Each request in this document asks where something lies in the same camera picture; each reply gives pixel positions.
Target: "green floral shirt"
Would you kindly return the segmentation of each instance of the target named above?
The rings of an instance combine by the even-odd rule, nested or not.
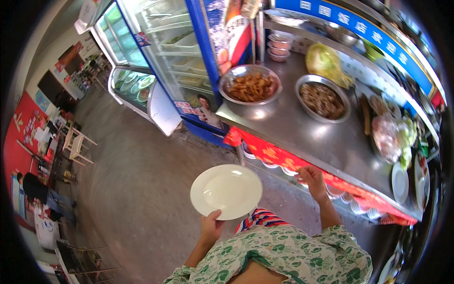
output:
[[[372,262],[344,225],[309,237],[292,225],[255,226],[215,244],[196,268],[182,266],[163,283],[225,284],[249,258],[288,277],[284,284],[367,283]]]

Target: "white chair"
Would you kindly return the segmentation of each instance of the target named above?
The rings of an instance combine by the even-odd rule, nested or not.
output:
[[[85,149],[88,149],[88,147],[83,144],[84,139],[88,140],[90,143],[92,143],[96,146],[98,145],[93,140],[91,140],[90,138],[88,138],[87,136],[82,134],[80,131],[78,131],[77,129],[72,128],[72,127],[68,130],[68,134],[66,135],[66,137],[64,139],[64,144],[63,144],[63,151],[65,149],[70,150],[69,159],[78,164],[81,164],[82,166],[86,166],[86,164],[82,163],[80,160],[77,160],[76,159],[77,157],[80,157],[81,159],[84,159],[87,162],[94,164],[94,162],[92,160],[90,160],[80,154],[80,150],[82,149],[82,147],[84,147]]]

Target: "concrete floor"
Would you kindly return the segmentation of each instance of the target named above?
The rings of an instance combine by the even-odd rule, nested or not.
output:
[[[215,165],[238,164],[236,154],[185,128],[166,137],[106,92],[88,94],[75,115],[82,133],[98,143],[87,153],[94,165],[73,165],[79,180],[72,188],[79,202],[78,228],[92,246],[110,248],[124,268],[115,273],[118,283],[160,283],[184,263],[199,237],[199,214],[189,199],[192,182]],[[321,231],[318,206],[309,194],[252,169],[263,182],[259,206],[308,234]],[[399,228],[372,225],[350,214],[342,219],[379,271],[384,248],[393,246]],[[221,238],[232,235],[239,221],[227,221]],[[378,238],[391,245],[377,247]]]

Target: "glass door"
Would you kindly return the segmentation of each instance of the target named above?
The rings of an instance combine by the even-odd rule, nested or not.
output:
[[[184,0],[119,0],[133,33],[150,45],[142,51],[185,116],[222,129],[214,93]]]
[[[147,67],[148,63],[140,52],[121,16],[117,3],[112,3],[98,19],[95,29],[110,51],[116,65]]]
[[[148,99],[156,83],[155,76],[124,67],[115,67],[110,76],[112,78],[109,89],[147,114]]]

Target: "dark hair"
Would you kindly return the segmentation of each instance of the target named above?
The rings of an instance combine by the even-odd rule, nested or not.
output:
[[[198,97],[199,99],[204,99],[204,100],[206,100],[206,101],[208,102],[208,107],[211,108],[211,102],[210,102],[210,100],[209,100],[206,96],[204,96],[204,95],[197,95],[197,97]]]

